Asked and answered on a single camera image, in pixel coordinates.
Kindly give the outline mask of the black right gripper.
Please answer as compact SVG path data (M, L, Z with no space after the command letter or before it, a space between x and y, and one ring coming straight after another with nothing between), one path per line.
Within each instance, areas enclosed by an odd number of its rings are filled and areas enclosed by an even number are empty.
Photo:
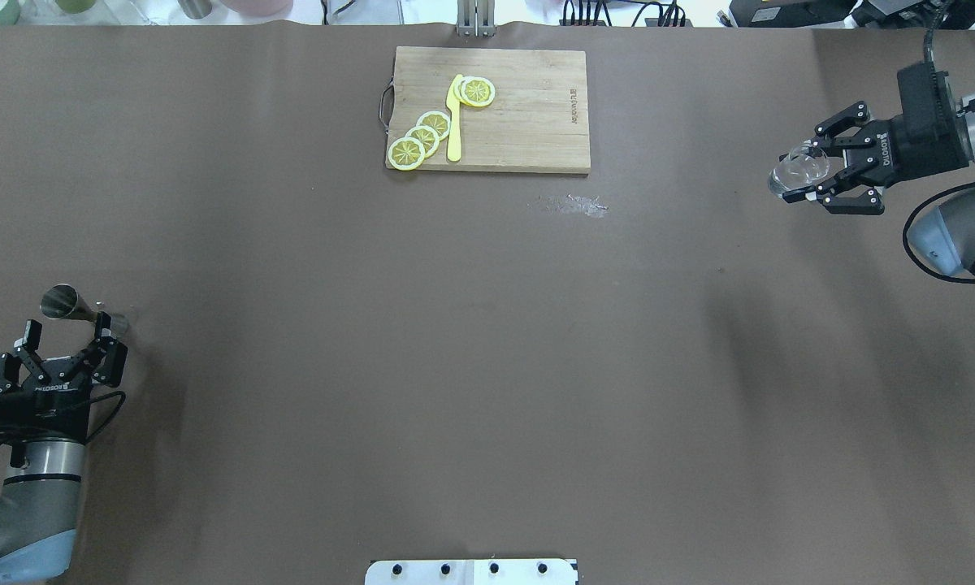
M832 215L884 214L882 186L969 166L963 121L948 74L932 63L897 71L903 111L878 121L859 101L816 123L802 146L810 156L875 159L873 169L847 167L816 184L782 193L787 203L816 202Z

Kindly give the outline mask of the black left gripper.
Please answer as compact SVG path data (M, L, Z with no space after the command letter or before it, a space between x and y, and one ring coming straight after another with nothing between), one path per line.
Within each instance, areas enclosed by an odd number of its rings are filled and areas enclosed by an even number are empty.
M71 359L49 362L37 352L41 323L24 323L23 336L0 354L0 437L93 440L101 432L105 422L89 430L90 409L97 402L91 395L94 386L118 388L121 383L128 319L123 314L95 314L93 322L93 340L85 348Z

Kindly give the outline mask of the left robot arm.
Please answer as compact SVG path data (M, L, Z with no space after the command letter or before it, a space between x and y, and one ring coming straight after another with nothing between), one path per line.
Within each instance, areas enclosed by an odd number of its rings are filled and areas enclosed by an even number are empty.
M41 324L29 321L0 354L0 447L10 456L0 491L0 584L50 580L68 569L76 542L91 409L126 401L119 385L126 319L98 312L93 339L69 356L38 355Z

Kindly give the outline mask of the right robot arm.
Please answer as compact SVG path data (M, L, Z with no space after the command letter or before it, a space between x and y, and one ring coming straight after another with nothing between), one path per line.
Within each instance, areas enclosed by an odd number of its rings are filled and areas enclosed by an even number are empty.
M877 216L887 189L975 164L975 93L955 97L947 71L915 63L897 74L901 111L875 119L863 101L816 123L782 155L771 193L832 215ZM906 218L901 245L920 271L975 286L975 179L927 197Z

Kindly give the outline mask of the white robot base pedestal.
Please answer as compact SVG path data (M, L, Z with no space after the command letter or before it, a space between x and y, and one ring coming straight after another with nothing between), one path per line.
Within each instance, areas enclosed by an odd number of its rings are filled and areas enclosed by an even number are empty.
M370 563L365 584L579 584L563 558L407 559Z

